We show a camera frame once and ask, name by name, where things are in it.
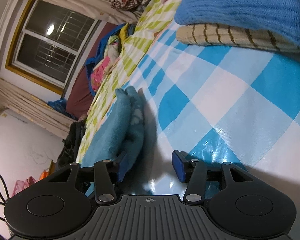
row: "blue checkered bed sheet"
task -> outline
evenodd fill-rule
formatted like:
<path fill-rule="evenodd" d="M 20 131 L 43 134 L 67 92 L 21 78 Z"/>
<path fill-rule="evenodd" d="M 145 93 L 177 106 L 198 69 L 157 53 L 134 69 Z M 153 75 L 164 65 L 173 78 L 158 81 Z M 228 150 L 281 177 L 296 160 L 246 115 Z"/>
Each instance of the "blue checkered bed sheet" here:
<path fill-rule="evenodd" d="M 293 199 L 291 236 L 300 239 L 300 64 L 253 49 L 184 45 L 178 27 L 169 25 L 125 84 L 146 101 L 135 184 L 182 197 L 175 149 L 210 165 L 237 163 Z"/>

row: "black cable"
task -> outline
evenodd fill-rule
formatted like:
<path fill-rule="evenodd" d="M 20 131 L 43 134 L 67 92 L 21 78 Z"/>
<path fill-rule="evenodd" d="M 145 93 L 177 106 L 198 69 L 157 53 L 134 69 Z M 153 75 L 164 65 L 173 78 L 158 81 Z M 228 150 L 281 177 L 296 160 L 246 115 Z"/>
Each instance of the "black cable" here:
<path fill-rule="evenodd" d="M 5 190 L 6 195 L 7 195 L 7 198 L 5 199 L 5 198 L 2 196 L 2 193 L 1 193 L 1 191 L 0 191 L 0 198 L 1 198 L 1 200 L 2 200 L 2 202 L 0 202 L 0 205 L 5 206 L 6 203 L 7 203 L 7 201 L 10 199 L 10 197 L 9 197 L 7 185 L 6 185 L 4 179 L 3 179 L 3 177 L 2 177 L 1 175 L 0 175 L 0 180 L 1 180 L 2 184 L 3 184 L 4 190 Z"/>

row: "striped towel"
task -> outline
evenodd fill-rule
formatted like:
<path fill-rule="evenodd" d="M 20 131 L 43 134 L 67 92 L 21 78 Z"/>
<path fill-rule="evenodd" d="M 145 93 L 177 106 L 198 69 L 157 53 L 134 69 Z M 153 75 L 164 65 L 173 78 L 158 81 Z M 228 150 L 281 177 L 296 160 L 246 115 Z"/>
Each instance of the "striped towel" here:
<path fill-rule="evenodd" d="M 267 30 L 250 30 L 218 23 L 182 26 L 177 40 L 184 44 L 225 45 L 275 52 L 300 53 L 300 47 Z"/>

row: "green and white checkered blanket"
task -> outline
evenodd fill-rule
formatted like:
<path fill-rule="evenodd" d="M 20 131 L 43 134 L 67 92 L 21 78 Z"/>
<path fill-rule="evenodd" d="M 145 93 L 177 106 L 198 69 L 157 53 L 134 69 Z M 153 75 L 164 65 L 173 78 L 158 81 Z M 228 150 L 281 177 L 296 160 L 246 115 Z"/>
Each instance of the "green and white checkered blanket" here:
<path fill-rule="evenodd" d="M 135 33 L 125 40 L 119 60 L 101 84 L 88 112 L 87 130 L 82 138 L 77 162 L 81 163 L 94 134 L 105 120 L 105 115 L 115 99 L 115 89 L 122 87 L 146 54 L 155 39 L 172 21 L 181 0 L 152 0 L 143 12 Z"/>

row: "blue knit blanket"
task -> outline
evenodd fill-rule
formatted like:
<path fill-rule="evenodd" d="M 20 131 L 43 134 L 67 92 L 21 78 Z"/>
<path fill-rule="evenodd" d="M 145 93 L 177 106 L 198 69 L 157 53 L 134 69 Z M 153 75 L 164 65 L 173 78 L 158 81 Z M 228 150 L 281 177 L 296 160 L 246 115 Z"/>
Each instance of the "blue knit blanket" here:
<path fill-rule="evenodd" d="M 300 46 L 300 0 L 182 0 L 175 21 L 271 30 Z"/>
<path fill-rule="evenodd" d="M 107 120 L 94 135 L 82 159 L 82 167 L 93 166 L 102 160 L 114 161 L 126 152 L 127 171 L 131 170 L 144 140 L 143 102 L 134 87 L 115 90 L 114 103 Z M 91 186 L 86 195 L 93 191 Z"/>

